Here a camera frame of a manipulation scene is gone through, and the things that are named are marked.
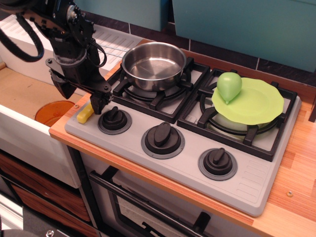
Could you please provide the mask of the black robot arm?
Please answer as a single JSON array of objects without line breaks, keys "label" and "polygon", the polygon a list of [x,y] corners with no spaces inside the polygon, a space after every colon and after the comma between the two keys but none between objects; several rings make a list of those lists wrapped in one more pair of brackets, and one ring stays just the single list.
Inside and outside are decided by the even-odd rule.
[{"label": "black robot arm", "polygon": [[110,103],[110,84],[101,76],[99,69],[107,58],[100,60],[104,49],[93,38],[93,22],[86,19],[73,0],[2,0],[0,9],[14,14],[19,25],[29,35],[37,50],[30,55],[16,45],[4,32],[1,43],[16,57],[25,62],[37,62],[44,56],[44,47],[30,23],[46,37],[53,49],[53,58],[46,60],[51,79],[59,93],[66,99],[76,89],[90,96],[95,114],[101,114]]}]

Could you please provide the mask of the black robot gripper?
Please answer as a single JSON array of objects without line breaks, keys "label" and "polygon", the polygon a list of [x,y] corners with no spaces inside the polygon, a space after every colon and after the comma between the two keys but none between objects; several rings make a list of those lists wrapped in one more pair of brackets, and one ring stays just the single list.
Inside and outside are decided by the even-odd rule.
[{"label": "black robot gripper", "polygon": [[50,68],[54,86],[65,99],[69,99],[77,89],[92,94],[90,102],[96,115],[100,115],[109,104],[111,86],[100,74],[100,58],[96,47],[81,50],[77,58],[54,54],[45,63]]}]

